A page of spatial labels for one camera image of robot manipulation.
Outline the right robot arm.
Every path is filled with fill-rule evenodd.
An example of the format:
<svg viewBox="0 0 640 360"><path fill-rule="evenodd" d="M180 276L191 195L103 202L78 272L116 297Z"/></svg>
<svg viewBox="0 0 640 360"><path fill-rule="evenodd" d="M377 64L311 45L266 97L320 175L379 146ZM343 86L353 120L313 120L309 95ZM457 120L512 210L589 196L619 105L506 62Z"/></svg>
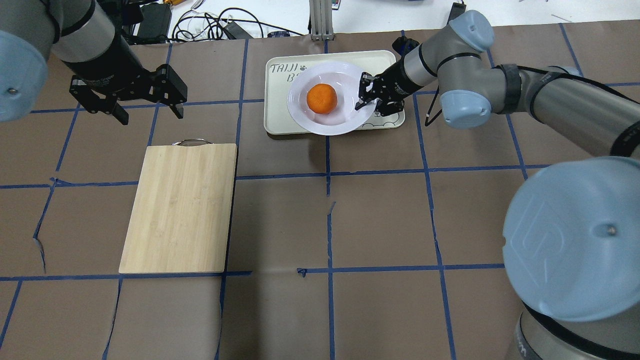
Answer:
<svg viewBox="0 0 640 360"><path fill-rule="evenodd" d="M400 59L364 73L365 101L383 116L439 80L444 125L464 132L504 117L527 177L500 215L488 190L510 167L469 170L424 158L444 269L500 257L524 311L509 359L639 358L639 21L524 25L494 30L456 14L423 43L402 36ZM496 225L501 217L503 225Z"/></svg>

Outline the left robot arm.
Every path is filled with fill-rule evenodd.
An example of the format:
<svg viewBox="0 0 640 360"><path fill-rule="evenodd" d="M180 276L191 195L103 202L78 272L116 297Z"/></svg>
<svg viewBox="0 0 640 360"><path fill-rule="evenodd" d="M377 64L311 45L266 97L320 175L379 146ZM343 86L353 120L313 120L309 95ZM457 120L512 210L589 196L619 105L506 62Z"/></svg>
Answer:
<svg viewBox="0 0 640 360"><path fill-rule="evenodd" d="M120 101L146 100L185 116L188 87L169 64L147 70L96 0L3 0L1 121L29 114L55 55L73 72L70 94L87 112L127 125Z"/></svg>

